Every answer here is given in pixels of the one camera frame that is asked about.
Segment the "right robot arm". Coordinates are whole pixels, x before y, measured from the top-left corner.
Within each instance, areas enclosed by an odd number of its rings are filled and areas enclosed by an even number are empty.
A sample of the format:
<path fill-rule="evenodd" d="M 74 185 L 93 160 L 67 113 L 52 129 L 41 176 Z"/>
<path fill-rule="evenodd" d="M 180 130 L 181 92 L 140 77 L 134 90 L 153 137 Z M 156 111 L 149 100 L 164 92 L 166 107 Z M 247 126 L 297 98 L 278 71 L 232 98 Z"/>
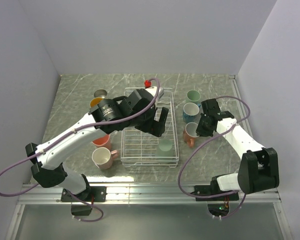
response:
<path fill-rule="evenodd" d="M 280 184 L 278 154 L 274 148 L 266 148 L 255 141 L 229 111 L 222 111 L 215 98 L 201 102 L 197 135 L 224 137 L 240 157 L 237 173 L 215 176 L 211 179 L 210 194 L 216 200 L 223 199 L 229 191 L 252 194 L 277 188 Z"/>

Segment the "light green cup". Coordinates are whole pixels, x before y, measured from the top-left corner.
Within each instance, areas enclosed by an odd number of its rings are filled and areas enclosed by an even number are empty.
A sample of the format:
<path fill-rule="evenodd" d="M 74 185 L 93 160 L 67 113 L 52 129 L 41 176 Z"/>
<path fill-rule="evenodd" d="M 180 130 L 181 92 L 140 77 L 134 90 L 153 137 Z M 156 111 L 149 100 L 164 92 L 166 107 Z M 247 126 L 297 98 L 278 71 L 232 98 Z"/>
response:
<path fill-rule="evenodd" d="M 189 90 L 186 94 L 186 103 L 199 104 L 201 101 L 201 94 L 197 90 Z"/>

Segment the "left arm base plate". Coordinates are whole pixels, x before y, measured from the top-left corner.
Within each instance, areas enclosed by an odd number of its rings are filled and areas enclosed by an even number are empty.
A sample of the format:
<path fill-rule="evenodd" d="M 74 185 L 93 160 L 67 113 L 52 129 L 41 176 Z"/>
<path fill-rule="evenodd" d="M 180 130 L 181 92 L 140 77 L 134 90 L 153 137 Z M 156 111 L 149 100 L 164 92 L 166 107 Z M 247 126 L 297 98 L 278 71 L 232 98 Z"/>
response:
<path fill-rule="evenodd" d="M 106 195 L 107 195 L 106 186 L 91 186 L 90 190 L 85 190 L 75 195 L 75 197 L 84 202 L 91 203 L 93 201 L 94 203 L 99 203 L 99 202 L 103 203 L 106 201 Z M 65 203 L 79 202 L 75 197 L 73 197 L 68 190 L 63 189 L 60 201 Z"/>

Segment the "blue patterned mug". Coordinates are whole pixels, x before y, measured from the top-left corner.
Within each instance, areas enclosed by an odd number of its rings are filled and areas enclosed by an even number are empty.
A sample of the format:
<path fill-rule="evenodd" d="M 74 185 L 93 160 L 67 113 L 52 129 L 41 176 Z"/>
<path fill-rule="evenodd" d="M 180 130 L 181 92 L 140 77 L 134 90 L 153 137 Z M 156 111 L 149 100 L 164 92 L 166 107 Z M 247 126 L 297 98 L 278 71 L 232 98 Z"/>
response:
<path fill-rule="evenodd" d="M 194 122 L 199 113 L 199 106 L 195 103 L 188 102 L 183 106 L 182 119 L 186 124 Z"/>

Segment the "pale green tumbler cup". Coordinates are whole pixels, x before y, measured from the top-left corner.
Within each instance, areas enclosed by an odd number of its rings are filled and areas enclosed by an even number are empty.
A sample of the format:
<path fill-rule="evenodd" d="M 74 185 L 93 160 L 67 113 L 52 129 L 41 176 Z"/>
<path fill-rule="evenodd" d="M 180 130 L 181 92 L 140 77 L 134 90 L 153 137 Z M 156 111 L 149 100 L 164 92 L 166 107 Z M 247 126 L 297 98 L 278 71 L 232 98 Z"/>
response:
<path fill-rule="evenodd" d="M 160 160 L 172 158 L 174 156 L 173 142 L 165 138 L 160 139 L 157 145 L 155 156 Z"/>

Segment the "salmon mug white inside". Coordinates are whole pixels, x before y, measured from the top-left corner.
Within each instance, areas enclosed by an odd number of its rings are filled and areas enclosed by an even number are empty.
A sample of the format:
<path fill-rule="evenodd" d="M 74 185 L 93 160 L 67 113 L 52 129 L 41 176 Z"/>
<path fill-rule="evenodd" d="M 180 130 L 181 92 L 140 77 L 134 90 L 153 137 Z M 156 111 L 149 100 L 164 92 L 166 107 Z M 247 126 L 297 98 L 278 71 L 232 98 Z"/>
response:
<path fill-rule="evenodd" d="M 183 141 L 188 147 L 192 148 L 195 145 L 196 139 L 199 137 L 197 134 L 198 124 L 196 122 L 189 122 L 185 125 L 183 130 Z"/>

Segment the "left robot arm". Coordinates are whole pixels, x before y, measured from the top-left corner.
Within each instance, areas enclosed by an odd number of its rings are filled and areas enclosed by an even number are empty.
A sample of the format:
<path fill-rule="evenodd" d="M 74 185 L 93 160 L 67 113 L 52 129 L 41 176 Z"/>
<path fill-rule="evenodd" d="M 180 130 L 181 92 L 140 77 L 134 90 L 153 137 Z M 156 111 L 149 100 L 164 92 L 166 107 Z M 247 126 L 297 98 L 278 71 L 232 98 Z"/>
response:
<path fill-rule="evenodd" d="M 155 117 L 156 103 L 163 94 L 162 87 L 149 87 L 135 89 L 129 96 L 103 99 L 60 135 L 40 145 L 28 144 L 27 155 L 37 154 L 31 159 L 33 178 L 43 188 L 60 186 L 79 201 L 87 200 L 91 189 L 86 176 L 67 168 L 64 161 L 87 143 L 129 127 L 161 137 L 168 108 L 162 108 L 159 120 Z"/>

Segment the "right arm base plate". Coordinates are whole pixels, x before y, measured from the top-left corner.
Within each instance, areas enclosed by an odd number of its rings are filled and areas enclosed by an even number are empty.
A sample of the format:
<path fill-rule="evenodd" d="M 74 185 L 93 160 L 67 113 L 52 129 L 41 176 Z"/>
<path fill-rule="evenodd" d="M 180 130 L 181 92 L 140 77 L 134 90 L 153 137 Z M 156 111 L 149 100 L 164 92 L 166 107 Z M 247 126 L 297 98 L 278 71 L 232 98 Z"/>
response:
<path fill-rule="evenodd" d="M 222 195 L 222 196 L 215 196 L 215 197 L 208 197 L 208 196 L 214 196 L 214 195 L 220 195 L 229 193 L 228 195 Z M 221 191 L 218 186 L 214 187 L 211 185 L 195 185 L 194 191 L 192 192 L 193 195 L 196 196 L 195 200 L 197 202 L 199 201 L 238 201 L 239 200 L 239 193 L 231 191 Z"/>

